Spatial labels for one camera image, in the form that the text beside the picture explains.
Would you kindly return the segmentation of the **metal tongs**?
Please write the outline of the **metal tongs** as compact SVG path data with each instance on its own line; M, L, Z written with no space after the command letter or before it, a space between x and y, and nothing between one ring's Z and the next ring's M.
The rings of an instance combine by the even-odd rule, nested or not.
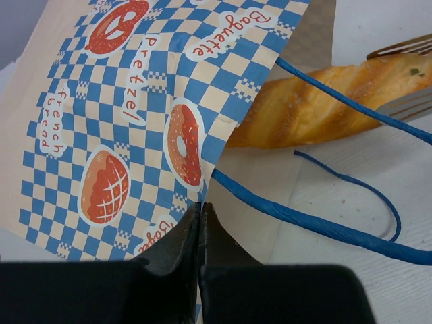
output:
M391 64L377 90L373 110L401 122L431 114L430 34L373 51L367 59Z

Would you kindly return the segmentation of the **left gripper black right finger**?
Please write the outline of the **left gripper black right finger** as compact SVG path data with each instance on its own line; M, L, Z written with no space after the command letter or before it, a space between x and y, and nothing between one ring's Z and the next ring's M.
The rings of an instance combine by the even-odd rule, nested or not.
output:
M374 323L365 290L339 265L264 265L221 225L200 216L198 283L204 323Z

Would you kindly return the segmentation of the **scored orange bread loaf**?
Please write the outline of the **scored orange bread loaf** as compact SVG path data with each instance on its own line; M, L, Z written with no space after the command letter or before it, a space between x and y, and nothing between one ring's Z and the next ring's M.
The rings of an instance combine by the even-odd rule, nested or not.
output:
M310 76L372 109L392 66L368 60L331 66ZM380 123L293 76L266 82L227 147L281 149L319 144L371 130Z

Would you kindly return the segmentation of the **checkered paper bag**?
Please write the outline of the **checkered paper bag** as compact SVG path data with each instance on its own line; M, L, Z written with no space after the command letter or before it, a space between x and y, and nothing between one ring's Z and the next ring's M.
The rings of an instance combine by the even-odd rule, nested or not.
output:
M52 1L1 112L1 225L69 261L145 251L216 179L242 202L418 265L431 253L261 198L215 166L308 1Z

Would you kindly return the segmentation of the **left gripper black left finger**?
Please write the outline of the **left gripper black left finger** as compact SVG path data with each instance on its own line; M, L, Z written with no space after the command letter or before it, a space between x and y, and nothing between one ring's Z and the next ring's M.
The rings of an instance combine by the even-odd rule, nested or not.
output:
M200 212L128 261L3 262L1 322L195 322Z

